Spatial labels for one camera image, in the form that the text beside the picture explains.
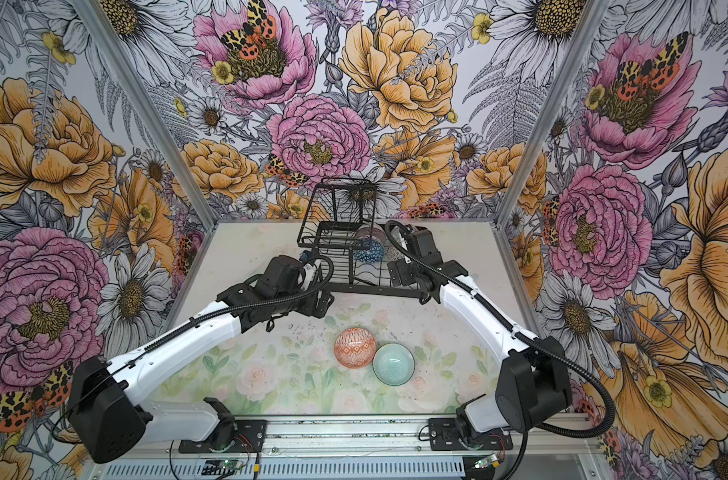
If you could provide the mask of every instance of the floral wallpaper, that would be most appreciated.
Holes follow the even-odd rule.
[[[616,478],[727,480],[728,0],[615,2],[574,84],[504,225],[538,321]]]
[[[70,4],[0,0],[0,478],[81,474],[73,369],[157,336],[204,238],[174,180]]]
[[[216,217],[301,219],[321,178],[346,176],[377,186],[380,218],[491,218],[584,6],[541,3],[102,6]],[[54,16],[101,72],[70,13]],[[528,185],[529,210],[543,182]]]

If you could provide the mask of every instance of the pink peony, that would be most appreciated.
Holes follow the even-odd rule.
[[[108,280],[100,257],[60,230],[28,228],[0,240],[0,395],[100,353],[94,330]]]
[[[652,226],[642,215],[644,192],[637,178],[619,165],[595,171],[583,165],[559,204],[559,243],[551,250],[554,270],[568,270],[602,300],[623,293],[652,245]]]
[[[265,125],[273,155],[287,168],[308,175],[313,187],[323,177],[340,177],[369,162],[369,137],[359,114],[316,94],[290,101]]]
[[[310,90],[315,81],[316,49],[311,34],[302,36],[286,7],[278,13],[268,0],[265,5],[275,19],[275,39],[268,40],[252,61],[229,54],[220,41],[224,33],[243,28],[247,8],[234,13],[227,7],[225,16],[212,12],[211,18],[198,15],[193,19],[196,49],[203,52],[199,66],[207,71],[214,68],[212,83],[225,89],[227,99],[246,108],[282,103]]]
[[[620,64],[632,61],[644,65],[666,45],[653,46],[651,37],[640,44],[638,36],[631,39],[621,34],[598,63],[598,71],[590,75],[585,108],[570,129],[573,142],[608,162],[623,162],[631,170],[644,168],[663,154],[684,134],[697,112],[686,107],[700,70],[700,62],[690,65],[692,41],[689,36],[677,62],[679,71],[670,83],[659,91],[641,86],[630,100],[622,101],[618,97]]]

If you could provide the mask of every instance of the teal bowl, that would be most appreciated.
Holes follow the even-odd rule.
[[[381,346],[371,364],[377,378],[389,386],[404,385],[415,374],[415,357],[398,343]]]

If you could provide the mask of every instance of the dish rack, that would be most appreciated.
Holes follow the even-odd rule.
[[[324,290],[420,298],[414,286],[394,286],[388,261],[400,254],[375,222],[377,186],[362,178],[323,178],[313,189],[297,245],[328,256],[335,273]]]

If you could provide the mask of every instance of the black cable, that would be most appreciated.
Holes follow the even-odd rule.
[[[179,480],[177,473],[174,471],[174,466],[172,465],[172,447],[174,447],[174,440],[172,440],[172,443],[169,445],[169,468],[172,469],[172,475],[174,475],[175,480]]]
[[[513,466],[510,470],[503,476],[503,478],[499,478],[498,480],[510,480],[510,478],[513,476],[514,473],[518,470],[518,466],[521,465],[521,460],[523,460],[523,453],[527,451],[527,440],[529,439],[529,432],[524,432],[521,434],[521,446],[518,448],[518,455],[516,455],[516,459],[513,460]]]
[[[262,302],[255,302],[250,303],[248,305],[234,305],[234,306],[228,306],[225,308],[222,308],[220,310],[215,310],[214,312],[204,313],[201,316],[197,316],[195,319],[191,318],[190,321],[183,323],[181,326],[177,327],[175,330],[172,330],[171,332],[167,332],[166,335],[158,338],[155,342],[149,343],[148,346],[145,349],[145,352],[151,352],[155,349],[159,348],[164,343],[167,343],[171,339],[176,338],[177,336],[182,335],[184,332],[187,332],[188,330],[200,325],[201,323],[205,322],[206,320],[211,320],[215,317],[218,317],[220,315],[224,315],[226,313],[233,313],[236,311],[246,311],[246,310],[254,310],[258,308],[263,308],[266,306],[273,306],[273,305],[279,305],[281,303],[287,303],[287,302],[295,302],[297,300],[302,300],[307,296],[311,296],[315,293],[317,293],[319,290],[324,288],[327,283],[331,281],[332,275],[335,273],[335,264],[332,263],[331,259],[324,255],[317,255],[313,258],[308,259],[308,263],[312,262],[313,260],[323,260],[326,262],[327,265],[329,265],[329,273],[327,274],[326,278],[322,280],[322,282],[318,283],[317,285],[312,286],[311,288],[307,289],[305,292],[301,293],[295,293],[294,295],[289,296],[282,296],[280,298],[274,298],[271,300],[263,300]]]
[[[426,425],[423,428],[420,428],[420,431],[417,432],[417,440],[419,440],[420,442],[430,442],[431,441],[431,437],[428,437],[428,438],[422,437],[422,431],[425,430],[427,427],[429,427],[429,425]]]
[[[442,272],[441,270],[435,268],[433,265],[427,264],[426,262],[423,262],[422,260],[418,259],[414,255],[409,252],[404,246],[402,246],[399,242],[397,242],[396,238],[393,237],[393,233],[391,230],[393,228],[398,228],[399,231],[405,232],[407,231],[407,227],[403,224],[400,224],[396,220],[388,220],[385,223],[385,235],[388,237],[388,240],[393,244],[393,246],[401,252],[405,257],[407,257],[409,260],[415,262],[419,266],[422,266],[423,268],[433,272],[436,275],[439,275],[443,278],[445,278],[447,281],[454,283],[455,285],[462,288],[464,291],[468,293],[473,293],[473,288],[466,285],[465,283],[461,282],[460,280],[457,280],[456,278],[449,276]],[[507,321],[507,319],[503,316],[502,313],[500,313],[499,310],[497,310],[484,296],[481,294],[476,293],[473,298],[480,302],[487,311],[489,311],[497,321],[499,321],[509,332],[513,331],[513,325]],[[549,423],[541,423],[538,425],[538,428],[542,428],[543,430],[551,433],[555,433],[559,436],[564,437],[570,437],[570,438],[591,438],[591,437],[598,437],[605,432],[607,432],[614,423],[615,415],[616,415],[616,409],[614,405],[614,400],[612,399],[612,396],[609,394],[608,390],[604,385],[602,385],[601,381],[597,379],[595,376],[593,376],[588,370],[585,370],[582,366],[577,364],[576,362],[573,362],[572,360],[569,360],[568,358],[561,356],[557,354],[556,352],[551,352],[547,347],[542,346],[540,343],[535,342],[528,336],[524,335],[521,332],[517,332],[515,335],[515,338],[522,341],[523,343],[527,344],[527,346],[530,346],[531,348],[538,350],[548,356],[550,356],[553,360],[556,360],[558,362],[563,363],[568,368],[576,372],[579,376],[583,377],[584,379],[588,380],[588,383],[592,385],[601,396],[601,399],[604,400],[604,418],[602,418],[601,423],[595,427],[589,428],[587,430],[572,430],[570,428],[562,428],[558,426],[551,425]]]
[[[307,289],[305,292],[301,293],[295,293],[294,295],[288,295],[288,296],[282,296],[280,298],[271,299],[271,300],[263,300],[262,302],[254,302],[249,303],[248,305],[239,305],[239,306],[229,306],[227,308],[223,308],[220,310],[215,310],[214,312],[205,313],[204,315],[198,316],[195,319],[191,318],[190,321],[187,321],[186,323],[183,323],[182,326],[176,328],[175,330],[172,330],[171,332],[167,332],[164,336],[158,338],[155,342],[149,343],[148,346],[135,358],[129,360],[127,363],[124,363],[122,366],[119,367],[118,370],[116,370],[113,373],[110,373],[107,377],[100,380],[97,385],[95,385],[86,395],[81,395],[81,398],[77,402],[75,402],[73,405],[69,406],[67,410],[65,411],[65,418],[70,418],[70,414],[72,411],[79,406],[81,402],[83,402],[85,399],[89,398],[97,389],[102,386],[103,383],[107,382],[109,379],[112,379],[118,372],[121,370],[126,369],[128,366],[133,366],[137,360],[140,360],[143,356],[145,356],[146,353],[154,351],[155,349],[159,348],[161,345],[167,343],[168,341],[177,338],[177,336],[181,335],[184,332],[187,332],[188,330],[192,329],[193,327],[200,325],[201,323],[205,322],[206,320],[211,320],[217,316],[224,315],[226,313],[235,312],[236,310],[246,311],[246,310],[255,310],[258,308],[263,308],[265,306],[273,306],[273,305],[279,305],[281,303],[287,303],[287,302],[295,302],[297,300],[302,300],[303,298],[307,296],[314,295],[315,293],[319,292],[320,289],[322,289],[327,283],[331,281],[332,275],[335,273],[335,264],[332,263],[331,259],[327,256],[318,255],[313,258],[309,258],[307,263],[312,262],[313,260],[323,260],[326,262],[327,265],[329,265],[329,273],[327,276],[317,285],[312,286],[311,288]]]

